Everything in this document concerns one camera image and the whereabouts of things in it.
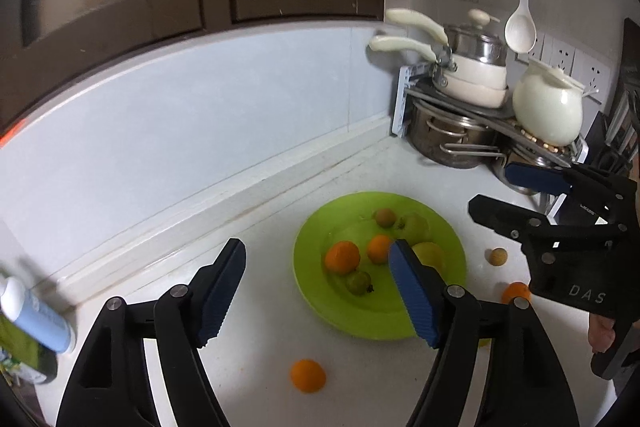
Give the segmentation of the person right hand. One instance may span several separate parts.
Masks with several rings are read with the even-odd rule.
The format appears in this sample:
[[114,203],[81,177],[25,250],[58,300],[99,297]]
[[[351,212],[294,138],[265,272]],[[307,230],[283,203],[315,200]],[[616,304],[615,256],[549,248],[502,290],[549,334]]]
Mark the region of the person right hand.
[[601,315],[589,315],[588,341],[593,353],[610,349],[615,340],[614,321]]

